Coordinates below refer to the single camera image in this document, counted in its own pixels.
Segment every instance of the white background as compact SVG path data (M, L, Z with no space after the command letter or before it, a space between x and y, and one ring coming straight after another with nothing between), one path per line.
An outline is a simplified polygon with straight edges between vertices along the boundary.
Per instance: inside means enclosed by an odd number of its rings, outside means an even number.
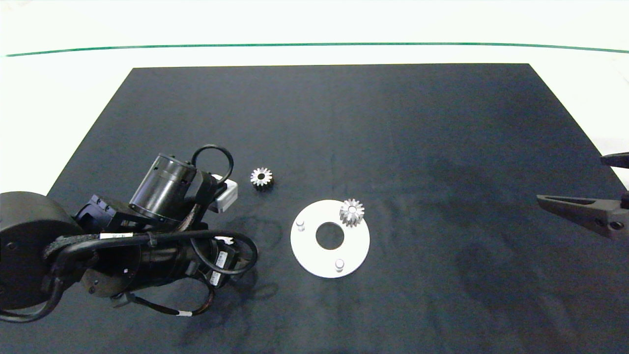
M498 42L628 50L629 3L624 1L74 0L1 1L0 6L0 192L48 193L134 67L529 63L601 154L629 151L629 54L450 45L4 56L212 43ZM629 187L629 171L615 171Z

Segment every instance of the white disc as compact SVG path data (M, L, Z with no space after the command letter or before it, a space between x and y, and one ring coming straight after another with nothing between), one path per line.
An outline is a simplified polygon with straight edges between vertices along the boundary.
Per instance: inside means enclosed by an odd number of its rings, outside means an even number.
M292 252L304 269L319 277L344 277L360 267L369 252L367 222L363 219L354 227L343 224L342 205L338 200L320 200L304 208L292 223ZM343 242L335 249L325 249L316 240L317 229L327 222L343 230Z

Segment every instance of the gear hole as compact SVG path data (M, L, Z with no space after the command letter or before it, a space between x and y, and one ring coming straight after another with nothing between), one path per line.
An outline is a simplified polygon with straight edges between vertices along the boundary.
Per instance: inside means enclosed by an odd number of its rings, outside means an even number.
M345 240L343 229L334 222L326 222L316 230L316 241L325 249L337 249Z

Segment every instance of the green line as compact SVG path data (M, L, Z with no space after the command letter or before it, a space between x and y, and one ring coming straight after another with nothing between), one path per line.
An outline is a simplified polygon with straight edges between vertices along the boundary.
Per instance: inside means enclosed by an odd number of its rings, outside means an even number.
M573 47L570 45L551 44L525 44L525 43L475 43L475 42L357 42L357 43L243 43L243 44L163 44L163 45L119 45L114 47L88 47L73 49L44 50L42 52L28 52L6 54L3 57L21 57L24 55L53 54L66 52L83 52L87 50L109 50L109 49L147 49L147 48L220 48L220 47L336 47L336 46L366 46L366 45L479 45L491 47L533 47L552 49L572 49L589 50L593 52L611 52L629 54L629 50L606 49L591 47Z

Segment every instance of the gear teeth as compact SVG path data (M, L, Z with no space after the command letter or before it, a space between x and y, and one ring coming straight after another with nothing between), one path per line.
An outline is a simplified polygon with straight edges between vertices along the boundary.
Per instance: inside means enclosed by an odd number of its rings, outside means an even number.
M256 190L268 190L273 186L273 172L265 167L257 168L251 173L250 181Z
M365 208L362 203L354 198L343 202L341 209L338 211L340 220L349 227L354 227L362 221Z

